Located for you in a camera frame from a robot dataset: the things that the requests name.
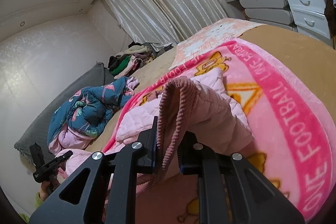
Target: green garment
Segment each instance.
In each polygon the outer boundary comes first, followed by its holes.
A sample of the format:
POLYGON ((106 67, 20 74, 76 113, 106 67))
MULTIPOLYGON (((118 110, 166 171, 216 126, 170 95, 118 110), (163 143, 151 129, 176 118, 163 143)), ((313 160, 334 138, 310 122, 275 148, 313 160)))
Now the green garment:
POLYGON ((110 71, 110 73, 113 75, 113 76, 116 76, 118 75, 119 73, 121 73, 128 65, 128 62, 129 60, 131 59, 131 55, 127 56, 123 62, 120 63, 120 65, 114 69, 113 71, 110 71))
MULTIPOLYGON (((37 192, 36 195, 35 195, 35 208, 39 208, 39 206, 43 203, 43 201, 41 200, 40 198, 40 193, 37 192)), ((26 223, 29 223, 29 220, 30 220, 30 217, 25 215, 25 214, 19 214, 22 219, 26 222, 26 223)))

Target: mattress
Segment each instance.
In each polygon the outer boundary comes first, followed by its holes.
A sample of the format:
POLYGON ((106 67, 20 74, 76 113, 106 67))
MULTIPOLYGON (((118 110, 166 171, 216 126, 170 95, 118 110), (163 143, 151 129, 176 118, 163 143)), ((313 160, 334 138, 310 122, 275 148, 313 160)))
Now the mattress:
MULTIPOLYGON (((336 122, 336 79, 329 74, 336 68, 335 50, 316 39, 269 25, 248 30, 240 38, 258 45, 280 60, 324 103, 336 122)), ((175 54, 176 49, 173 48, 137 70, 134 76, 140 84, 135 91, 143 90, 165 75, 175 54)), ((119 115, 120 111, 109 121, 103 134, 86 148, 87 151, 101 151, 105 147, 119 115)))

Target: pink fleece blanket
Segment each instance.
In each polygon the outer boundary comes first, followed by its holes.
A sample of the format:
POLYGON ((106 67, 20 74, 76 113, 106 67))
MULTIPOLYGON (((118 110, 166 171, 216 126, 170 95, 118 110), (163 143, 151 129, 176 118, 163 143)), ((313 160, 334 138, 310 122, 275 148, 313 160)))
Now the pink fleece blanket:
MULTIPOLYGON (((241 104, 255 137, 242 153, 309 220, 335 184, 335 124, 321 101, 289 69, 258 46, 239 38, 189 60, 133 96, 124 106, 103 152, 116 145, 120 122, 130 109, 146 103, 172 78, 191 78, 213 68, 222 69, 226 92, 241 104)), ((179 208, 157 209, 161 223, 197 221, 196 180, 188 179, 188 189, 183 188, 183 180, 177 176, 140 195, 142 201, 137 204, 142 205, 137 205, 137 219, 142 219, 146 208, 153 210, 156 195, 165 194, 161 205, 175 203, 179 208)))

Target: curtain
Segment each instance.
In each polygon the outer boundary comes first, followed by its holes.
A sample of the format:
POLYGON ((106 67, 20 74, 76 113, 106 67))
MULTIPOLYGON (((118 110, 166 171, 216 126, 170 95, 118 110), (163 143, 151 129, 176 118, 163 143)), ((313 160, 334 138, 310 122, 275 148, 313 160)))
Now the curtain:
POLYGON ((227 17, 217 0, 106 0, 135 42, 159 50, 227 17))

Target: orange triangle print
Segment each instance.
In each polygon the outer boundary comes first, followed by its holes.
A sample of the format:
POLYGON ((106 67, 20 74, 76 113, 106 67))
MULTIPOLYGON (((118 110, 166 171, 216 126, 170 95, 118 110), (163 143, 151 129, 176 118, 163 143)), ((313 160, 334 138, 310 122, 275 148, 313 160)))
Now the orange triangle print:
POLYGON ((247 116, 263 95, 257 83, 234 83, 225 85, 226 93, 240 103, 247 116))

